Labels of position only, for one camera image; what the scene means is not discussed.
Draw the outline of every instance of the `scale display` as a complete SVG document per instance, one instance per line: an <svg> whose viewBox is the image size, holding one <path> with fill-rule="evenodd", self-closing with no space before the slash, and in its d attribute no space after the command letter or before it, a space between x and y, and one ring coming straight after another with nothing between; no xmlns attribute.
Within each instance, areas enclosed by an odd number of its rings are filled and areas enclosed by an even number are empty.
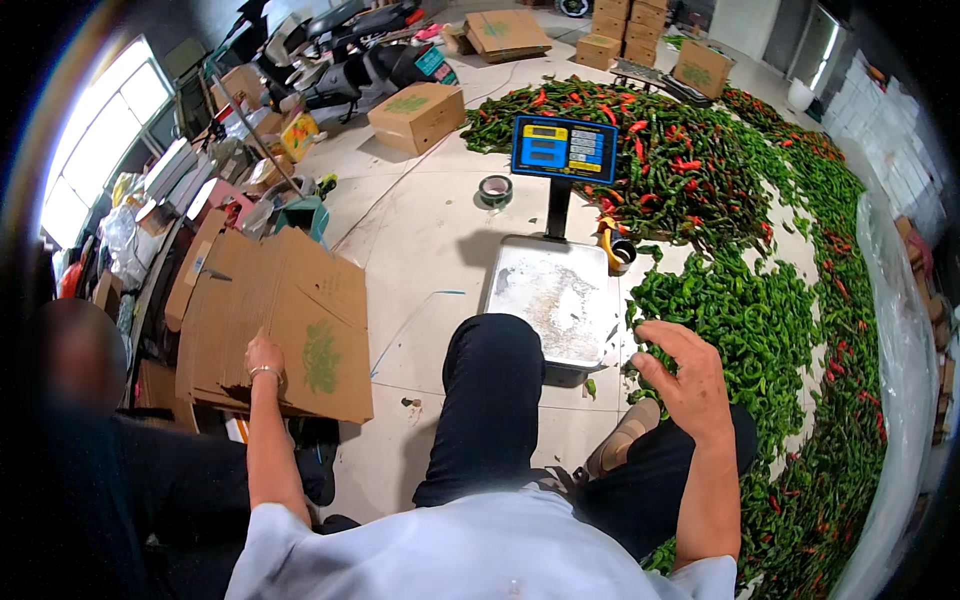
<svg viewBox="0 0 960 600"><path fill-rule="evenodd" d="M557 117L518 116L511 172L613 183L616 127Z"/></svg>

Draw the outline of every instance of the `hand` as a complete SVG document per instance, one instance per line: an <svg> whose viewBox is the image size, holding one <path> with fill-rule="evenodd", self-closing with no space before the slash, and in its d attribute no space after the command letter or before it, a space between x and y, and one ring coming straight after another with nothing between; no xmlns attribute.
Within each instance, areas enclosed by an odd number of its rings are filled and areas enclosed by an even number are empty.
<svg viewBox="0 0 960 600"><path fill-rule="evenodd" d="M283 350L280 346L274 344L267 337L267 332L263 327L256 332L256 337L247 344L247 354L245 355L247 372L257 367L271 367L276 372L283 372Z"/></svg>
<svg viewBox="0 0 960 600"><path fill-rule="evenodd" d="M631 362L660 393L670 417L697 444L731 440L733 421L716 348L686 327L664 321L644 321L640 338L658 344L677 361L674 377L654 356L638 352Z"/></svg>

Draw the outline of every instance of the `bracelet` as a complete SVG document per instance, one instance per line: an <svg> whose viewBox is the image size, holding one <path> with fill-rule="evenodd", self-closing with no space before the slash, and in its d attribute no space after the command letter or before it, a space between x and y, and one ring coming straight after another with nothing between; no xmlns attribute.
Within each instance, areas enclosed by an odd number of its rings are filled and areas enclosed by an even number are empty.
<svg viewBox="0 0 960 600"><path fill-rule="evenodd" d="M278 387L283 385L283 375L280 374L280 372L274 369L273 367L270 367L269 365L261 365L259 367L252 369L250 371L250 381L253 382L253 378L256 377L258 373L261 373L261 372L273 373L274 375L276 375L276 385Z"/></svg>

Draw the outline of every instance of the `tan shoe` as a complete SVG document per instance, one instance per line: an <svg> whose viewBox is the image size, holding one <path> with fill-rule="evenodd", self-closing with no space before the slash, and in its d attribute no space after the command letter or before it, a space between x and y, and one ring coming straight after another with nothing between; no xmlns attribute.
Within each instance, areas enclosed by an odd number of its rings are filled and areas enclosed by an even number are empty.
<svg viewBox="0 0 960 600"><path fill-rule="evenodd" d="M641 398L623 416L607 439L587 458L585 469L590 479L599 479L627 462L627 450L637 438L660 422L660 407L651 397Z"/></svg>

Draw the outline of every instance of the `digital scale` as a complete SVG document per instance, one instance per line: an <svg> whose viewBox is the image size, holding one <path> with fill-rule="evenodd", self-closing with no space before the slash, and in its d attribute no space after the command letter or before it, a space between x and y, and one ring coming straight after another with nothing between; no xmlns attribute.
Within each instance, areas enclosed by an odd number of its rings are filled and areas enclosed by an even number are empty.
<svg viewBox="0 0 960 600"><path fill-rule="evenodd" d="M503 238L484 312L530 324L556 367L598 369L610 334L607 254L564 236L573 182L613 183L616 135L615 127L588 121L518 116L514 122L511 172L550 178L546 231Z"/></svg>

